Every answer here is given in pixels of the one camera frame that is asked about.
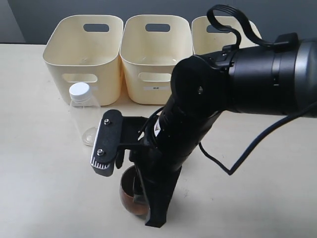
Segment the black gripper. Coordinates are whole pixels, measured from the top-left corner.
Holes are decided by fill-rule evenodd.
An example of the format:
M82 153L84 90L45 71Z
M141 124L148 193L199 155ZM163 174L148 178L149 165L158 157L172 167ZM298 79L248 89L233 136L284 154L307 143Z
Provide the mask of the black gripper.
M133 202L169 206L182 165L223 111L219 101L194 102L169 97L161 113L153 113L137 131L140 148L130 158Z

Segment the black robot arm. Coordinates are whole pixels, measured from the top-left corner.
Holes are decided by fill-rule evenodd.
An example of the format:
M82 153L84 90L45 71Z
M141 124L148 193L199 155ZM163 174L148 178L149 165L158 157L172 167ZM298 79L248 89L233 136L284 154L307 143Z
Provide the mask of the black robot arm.
M136 166L134 201L168 205L180 169L224 111L281 115L256 137L231 168L233 174L270 133L299 117L317 115L317 41L295 33L275 42L255 38L254 47L222 51L180 61L171 75L171 96L142 128L143 147L131 152Z

